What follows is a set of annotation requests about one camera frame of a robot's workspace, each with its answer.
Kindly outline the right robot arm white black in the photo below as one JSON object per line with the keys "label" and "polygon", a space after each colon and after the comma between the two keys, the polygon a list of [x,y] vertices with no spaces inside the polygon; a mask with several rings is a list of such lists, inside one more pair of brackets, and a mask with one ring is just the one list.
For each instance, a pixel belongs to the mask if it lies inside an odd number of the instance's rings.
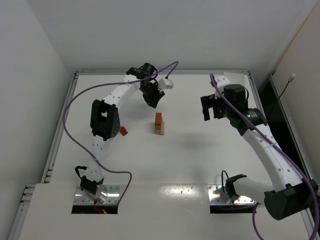
{"label": "right robot arm white black", "polygon": [[252,147],[271,180],[271,185],[255,182],[245,174],[229,177],[223,187],[229,198],[245,195],[264,205],[275,220],[282,220],[314,206],[319,209],[318,185],[303,176],[287,156],[271,141],[272,133],[261,111],[248,106],[246,89],[228,84],[221,93],[200,98],[204,120],[213,109],[216,119],[227,118],[232,127]]}

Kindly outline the red arch wood block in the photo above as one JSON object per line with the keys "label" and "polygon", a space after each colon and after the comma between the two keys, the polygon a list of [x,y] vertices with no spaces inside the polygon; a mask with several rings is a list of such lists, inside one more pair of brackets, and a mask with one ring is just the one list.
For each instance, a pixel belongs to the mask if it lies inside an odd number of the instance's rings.
{"label": "red arch wood block", "polygon": [[120,126],[119,132],[120,132],[123,136],[125,136],[125,135],[128,134],[128,131],[127,131],[127,129],[126,129],[124,126]]}

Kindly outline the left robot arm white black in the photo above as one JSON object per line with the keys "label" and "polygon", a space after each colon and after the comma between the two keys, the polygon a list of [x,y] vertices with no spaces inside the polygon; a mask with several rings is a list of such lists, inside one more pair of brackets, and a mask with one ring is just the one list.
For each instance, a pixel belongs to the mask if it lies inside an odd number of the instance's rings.
{"label": "left robot arm white black", "polygon": [[93,163],[85,167],[80,178],[80,188],[96,202],[107,199],[107,188],[103,185],[104,176],[101,173],[101,160],[107,153],[113,138],[120,131],[119,111],[136,91],[142,92],[146,104],[156,108],[159,100],[165,95],[152,74],[156,68],[150,63],[144,63],[139,68],[131,67],[124,75],[124,84],[118,85],[102,100],[96,99],[91,106],[90,127],[93,135]]}

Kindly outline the red small wood block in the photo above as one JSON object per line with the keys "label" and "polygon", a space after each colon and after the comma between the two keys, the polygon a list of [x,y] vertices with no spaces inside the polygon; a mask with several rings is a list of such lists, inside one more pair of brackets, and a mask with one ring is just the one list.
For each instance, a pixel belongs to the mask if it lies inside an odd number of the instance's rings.
{"label": "red small wood block", "polygon": [[154,125],[157,126],[157,127],[158,127],[158,126],[161,126],[162,121],[163,121],[162,113],[157,112],[157,113],[155,114]]}

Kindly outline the long light wood block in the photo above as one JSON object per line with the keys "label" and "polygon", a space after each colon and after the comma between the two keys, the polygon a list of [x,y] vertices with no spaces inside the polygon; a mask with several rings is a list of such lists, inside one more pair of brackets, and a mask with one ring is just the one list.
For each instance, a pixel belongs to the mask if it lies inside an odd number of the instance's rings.
{"label": "long light wood block", "polygon": [[162,126],[161,126],[161,125],[156,125],[156,126],[154,127],[154,133],[155,133],[156,135],[161,135],[161,134],[162,134]]}

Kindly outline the light wood rectangular block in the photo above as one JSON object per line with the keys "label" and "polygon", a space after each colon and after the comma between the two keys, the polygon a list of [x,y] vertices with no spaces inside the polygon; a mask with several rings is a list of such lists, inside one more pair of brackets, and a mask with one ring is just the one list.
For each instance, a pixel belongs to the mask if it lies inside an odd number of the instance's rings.
{"label": "light wood rectangular block", "polygon": [[162,121],[161,126],[160,126],[160,135],[164,135],[165,134],[165,122]]}

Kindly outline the white perforated box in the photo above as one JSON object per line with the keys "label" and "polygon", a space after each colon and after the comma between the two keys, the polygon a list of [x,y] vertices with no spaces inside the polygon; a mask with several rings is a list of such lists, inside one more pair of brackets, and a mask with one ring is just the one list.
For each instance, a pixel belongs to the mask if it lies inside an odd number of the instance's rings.
{"label": "white perforated box", "polygon": [[249,78],[246,74],[224,72],[223,75],[229,79],[231,84],[239,84],[245,87],[249,85]]}

